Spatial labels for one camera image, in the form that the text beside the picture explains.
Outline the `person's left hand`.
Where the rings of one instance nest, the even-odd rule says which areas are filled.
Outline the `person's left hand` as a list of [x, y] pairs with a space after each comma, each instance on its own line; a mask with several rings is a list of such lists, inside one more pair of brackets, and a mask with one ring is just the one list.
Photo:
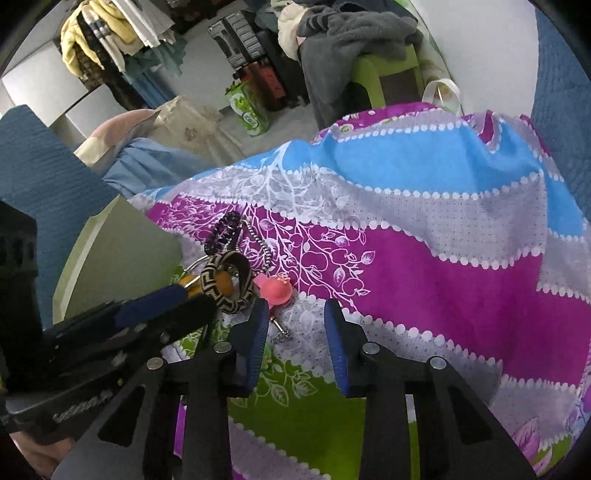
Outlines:
[[25, 432], [10, 434], [16, 447], [33, 469], [44, 479], [51, 479], [57, 466], [75, 446], [75, 440], [66, 438], [50, 445], [40, 445]]

